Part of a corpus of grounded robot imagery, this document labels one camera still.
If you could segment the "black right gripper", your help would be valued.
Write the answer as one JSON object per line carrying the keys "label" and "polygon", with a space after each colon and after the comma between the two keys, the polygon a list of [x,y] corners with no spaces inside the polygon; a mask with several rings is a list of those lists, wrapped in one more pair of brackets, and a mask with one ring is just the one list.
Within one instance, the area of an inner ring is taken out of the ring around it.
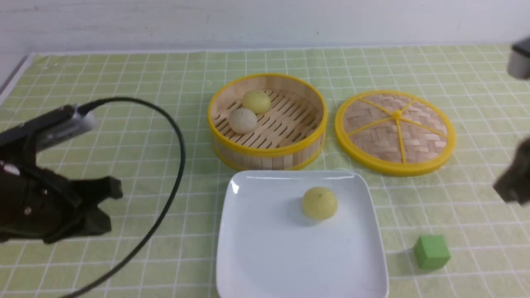
{"label": "black right gripper", "polygon": [[530,202],[530,140],[522,141],[506,171],[496,179],[493,189],[506,203],[520,206]]}

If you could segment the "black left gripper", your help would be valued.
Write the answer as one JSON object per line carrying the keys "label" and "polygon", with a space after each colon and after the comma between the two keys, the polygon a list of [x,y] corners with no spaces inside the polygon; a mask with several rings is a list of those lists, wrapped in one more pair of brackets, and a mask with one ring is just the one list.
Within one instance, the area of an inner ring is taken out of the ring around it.
{"label": "black left gripper", "polygon": [[1,242],[101,236],[112,231],[97,205],[123,198],[115,177],[69,179],[33,164],[1,161]]}

